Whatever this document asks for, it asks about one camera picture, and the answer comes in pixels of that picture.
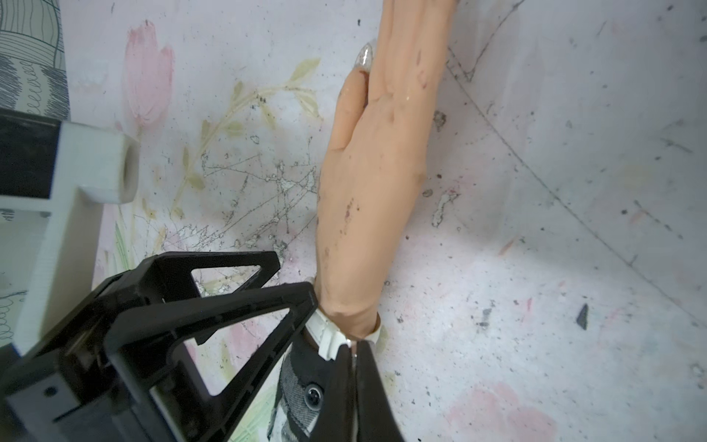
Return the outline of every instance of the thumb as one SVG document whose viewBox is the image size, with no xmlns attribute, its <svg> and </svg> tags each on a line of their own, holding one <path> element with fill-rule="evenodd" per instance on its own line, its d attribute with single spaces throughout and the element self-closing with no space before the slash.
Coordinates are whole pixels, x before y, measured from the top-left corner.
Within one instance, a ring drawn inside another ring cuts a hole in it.
<svg viewBox="0 0 707 442">
<path fill-rule="evenodd" d="M 346 77 L 344 87 L 339 94 L 332 138 L 329 140 L 330 150 L 345 149 L 349 145 L 358 119 L 361 118 L 363 109 L 366 107 L 367 97 L 368 72 L 363 67 L 356 67 Z"/>
</svg>

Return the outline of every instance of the dark speck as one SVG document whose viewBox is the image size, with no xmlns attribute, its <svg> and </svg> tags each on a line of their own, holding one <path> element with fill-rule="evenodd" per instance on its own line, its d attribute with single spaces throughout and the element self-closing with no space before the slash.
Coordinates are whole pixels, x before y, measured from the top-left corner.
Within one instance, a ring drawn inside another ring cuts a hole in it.
<svg viewBox="0 0 707 442">
<path fill-rule="evenodd" d="M 587 314 L 589 313 L 589 306 L 585 304 L 582 306 L 579 315 L 577 316 L 577 325 L 582 327 L 584 330 L 587 329 Z"/>
<path fill-rule="evenodd" d="M 437 128 L 437 132 L 441 132 L 444 125 L 447 124 L 447 114 L 436 110 L 432 120 L 435 123 L 435 127 Z"/>
</svg>

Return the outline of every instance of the wrist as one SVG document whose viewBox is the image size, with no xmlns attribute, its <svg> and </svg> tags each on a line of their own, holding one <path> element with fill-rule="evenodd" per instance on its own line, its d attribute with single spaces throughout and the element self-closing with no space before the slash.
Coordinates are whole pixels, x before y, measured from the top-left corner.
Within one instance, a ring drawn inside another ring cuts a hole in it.
<svg viewBox="0 0 707 442">
<path fill-rule="evenodd" d="M 363 339 L 378 326 L 378 305 L 360 306 L 341 303 L 323 288 L 319 275 L 315 279 L 315 294 L 320 310 L 349 338 Z"/>
</svg>

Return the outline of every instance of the finger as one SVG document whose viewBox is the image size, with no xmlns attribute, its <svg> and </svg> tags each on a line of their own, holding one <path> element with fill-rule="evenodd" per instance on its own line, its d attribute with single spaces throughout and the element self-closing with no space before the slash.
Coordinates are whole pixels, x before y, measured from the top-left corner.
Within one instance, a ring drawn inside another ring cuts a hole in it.
<svg viewBox="0 0 707 442">
<path fill-rule="evenodd" d="M 362 68 L 354 68 L 346 77 L 341 88 L 337 110 L 334 113 L 332 138 L 329 140 L 330 150 L 345 149 L 349 145 L 356 123 L 363 114 L 368 94 L 368 72 Z"/>
<path fill-rule="evenodd" d="M 378 43 L 375 48 L 373 68 L 368 82 L 368 101 L 373 102 L 383 95 L 385 90 L 385 63 L 393 29 L 393 0 L 383 1 L 383 14 L 378 28 Z"/>
<path fill-rule="evenodd" d="M 409 104 L 405 108 L 411 112 L 433 112 L 437 88 L 447 59 L 447 44 L 456 3 L 456 0 L 428 2 L 405 80 L 407 94 L 404 99 Z"/>
<path fill-rule="evenodd" d="M 393 29 L 385 65 L 389 93 L 403 91 L 403 82 L 411 66 L 413 48 L 419 38 L 426 0 L 398 0 L 393 11 Z"/>
</svg>

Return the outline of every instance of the black debris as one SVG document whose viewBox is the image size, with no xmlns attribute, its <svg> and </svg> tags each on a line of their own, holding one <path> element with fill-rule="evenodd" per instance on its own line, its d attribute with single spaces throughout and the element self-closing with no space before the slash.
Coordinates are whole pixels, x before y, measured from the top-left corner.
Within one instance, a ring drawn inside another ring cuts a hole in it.
<svg viewBox="0 0 707 442">
<path fill-rule="evenodd" d="M 589 306 L 585 304 L 582 306 L 582 310 L 579 311 L 577 315 L 577 325 L 582 327 L 584 330 L 587 329 L 587 314 L 589 313 Z"/>
</svg>

